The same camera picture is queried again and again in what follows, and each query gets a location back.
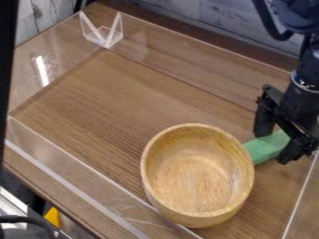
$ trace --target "green object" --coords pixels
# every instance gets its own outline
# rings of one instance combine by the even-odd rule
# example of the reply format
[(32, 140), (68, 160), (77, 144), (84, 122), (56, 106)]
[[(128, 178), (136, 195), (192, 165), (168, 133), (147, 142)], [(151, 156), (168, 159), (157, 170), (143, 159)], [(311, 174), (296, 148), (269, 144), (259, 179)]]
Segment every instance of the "green object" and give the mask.
[(255, 140), (247, 142), (244, 144), (244, 148), (251, 154), (253, 164), (257, 165), (259, 163), (275, 158), (288, 142), (289, 137), (281, 130), (273, 132), (265, 137), (256, 138)]

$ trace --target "wooden table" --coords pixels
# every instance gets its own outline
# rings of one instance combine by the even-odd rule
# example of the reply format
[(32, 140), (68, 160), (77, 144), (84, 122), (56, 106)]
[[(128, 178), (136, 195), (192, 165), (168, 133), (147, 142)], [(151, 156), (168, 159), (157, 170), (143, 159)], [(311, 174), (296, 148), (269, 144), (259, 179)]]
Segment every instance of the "wooden table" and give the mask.
[[(95, 23), (103, 23), (116, 11), (99, 2), (85, 13)], [(72, 18), (49, 30), (60, 44), (55, 50), (65, 64), (61, 67), (73, 64), (69, 54), (79, 54), (79, 58), (85, 50), (91, 54), (9, 114), (33, 131), (33, 135), (24, 133), (21, 144), (36, 143), (41, 135), (80, 162), (63, 163), (63, 154), (48, 155), (56, 149), (39, 145), (29, 151), (49, 159), (45, 163), (56, 174), (48, 174), (11, 148), (5, 152), (5, 167), (95, 235), (136, 238), (99, 210), (97, 204), (112, 195), (96, 184), (99, 176), (109, 177), (148, 202), (140, 182), (140, 154), (152, 136), (172, 125), (200, 122), (227, 130), (243, 143), (252, 140), (253, 100), (261, 85), (271, 83), (284, 89), (289, 74), (220, 47), (177, 37), (147, 22), (141, 23), (145, 35), (139, 36), (133, 22), (128, 21), (124, 40), (112, 50), (96, 49), (84, 39), (68, 40), (72, 34), (80, 34), (77, 24)], [(53, 48), (49, 31), (17, 49), (20, 60), (37, 48)], [(141, 40), (147, 41), (147, 48), (140, 47)], [(275, 54), (273, 58), (287, 59)], [(31, 91), (37, 91), (29, 83), (33, 73), (21, 64), (15, 65), (13, 77), (15, 90), (29, 85)], [(211, 229), (192, 231), (203, 238), (280, 238), (308, 169), (307, 159), (287, 166), (276, 161), (257, 165), (253, 191), (237, 215)], [(72, 186), (57, 175), (73, 182)], [(93, 203), (83, 190), (89, 192)]]

